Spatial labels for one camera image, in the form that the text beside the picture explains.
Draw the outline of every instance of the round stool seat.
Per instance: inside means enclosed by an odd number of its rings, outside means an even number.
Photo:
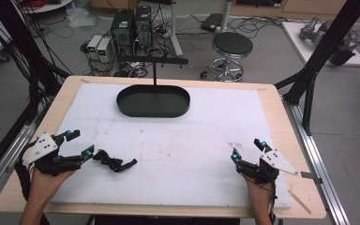
[[[253,43],[243,35],[224,32],[213,39],[212,47],[221,55],[231,58],[245,58],[251,53]]]

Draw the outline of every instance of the wooden table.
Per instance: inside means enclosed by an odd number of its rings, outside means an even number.
[[[149,79],[98,78],[72,76],[67,78],[59,94],[48,110],[37,129],[34,139],[43,131],[55,134],[62,123],[68,108],[76,97],[83,83],[115,83],[115,84],[151,84]],[[299,172],[309,172],[302,150],[296,140],[291,122],[278,91],[271,84],[198,82],[178,80],[158,80],[158,84],[178,85],[183,87],[245,89],[257,91],[272,141],[277,149],[291,162]],[[278,218],[324,218],[323,207],[318,189],[314,182],[299,176],[284,173],[293,207],[279,209],[275,213]],[[0,193],[0,212],[22,212],[25,200],[21,192],[20,182],[14,172]],[[202,206],[159,206],[159,205],[123,205],[98,203],[49,203],[46,213],[76,213],[99,215],[137,215],[137,216],[174,216],[174,217],[212,217],[212,218],[251,218],[248,208],[242,207],[202,207]]]

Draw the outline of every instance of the desktop computer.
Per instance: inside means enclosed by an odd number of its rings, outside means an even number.
[[[139,40],[139,45],[144,49],[151,49],[151,7],[139,6],[136,8],[136,32]]]
[[[132,46],[135,39],[134,11],[118,9],[112,21],[112,39],[121,47]]]

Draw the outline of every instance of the hand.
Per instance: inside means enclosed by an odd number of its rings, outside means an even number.
[[[35,198],[47,203],[55,195],[63,182],[74,173],[75,171],[69,171],[62,172],[57,176],[51,176],[34,168],[28,200]]]
[[[245,177],[249,201],[252,206],[253,216],[257,225],[271,225],[269,217],[269,204],[271,202],[271,184],[255,183],[250,177]]]
[[[34,168],[27,205],[22,213],[21,225],[38,225],[46,204],[55,195],[63,182],[75,171],[62,172],[57,176],[41,173]]]

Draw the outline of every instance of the stool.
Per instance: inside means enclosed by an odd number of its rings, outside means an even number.
[[[233,60],[234,58],[247,57],[252,49],[253,43],[249,38],[232,32],[224,32],[215,36],[212,42],[213,50],[224,56],[219,58],[201,73],[201,78],[205,79],[207,73],[220,82],[239,82],[244,78],[244,69]]]

